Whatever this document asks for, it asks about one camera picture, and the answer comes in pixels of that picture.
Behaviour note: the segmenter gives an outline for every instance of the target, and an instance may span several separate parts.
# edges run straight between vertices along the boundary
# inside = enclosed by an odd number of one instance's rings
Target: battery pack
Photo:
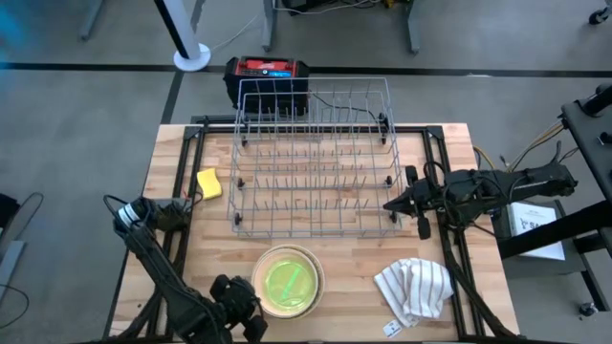
[[[223,80],[234,109],[274,114],[277,108],[280,116],[302,116],[308,109],[309,73],[301,61],[244,56],[228,62]]]

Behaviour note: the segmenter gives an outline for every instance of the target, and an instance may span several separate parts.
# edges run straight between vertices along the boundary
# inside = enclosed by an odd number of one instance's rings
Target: paper label
[[[396,319],[391,320],[388,324],[384,325],[382,328],[384,330],[384,334],[387,338],[393,338],[402,331],[402,325]]]

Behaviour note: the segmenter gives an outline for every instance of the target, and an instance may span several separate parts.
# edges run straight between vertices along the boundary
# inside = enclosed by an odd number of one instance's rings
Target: white pole
[[[155,5],[176,45],[174,64],[186,72],[195,72],[206,67],[210,62],[210,49],[196,40],[183,1],[155,0]]]

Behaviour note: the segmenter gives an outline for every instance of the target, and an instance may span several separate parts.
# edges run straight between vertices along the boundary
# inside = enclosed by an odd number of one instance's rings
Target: yellow sponge
[[[209,168],[198,172],[198,184],[202,187],[202,194],[205,200],[210,200],[221,196],[221,184],[217,181],[214,168]]]

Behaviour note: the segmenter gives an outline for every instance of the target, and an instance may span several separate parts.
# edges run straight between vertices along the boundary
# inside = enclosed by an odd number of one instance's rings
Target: white stand base
[[[179,52],[174,53],[174,64],[185,72],[195,72],[203,69],[210,62],[210,49],[204,44],[200,45],[200,58],[184,58]]]

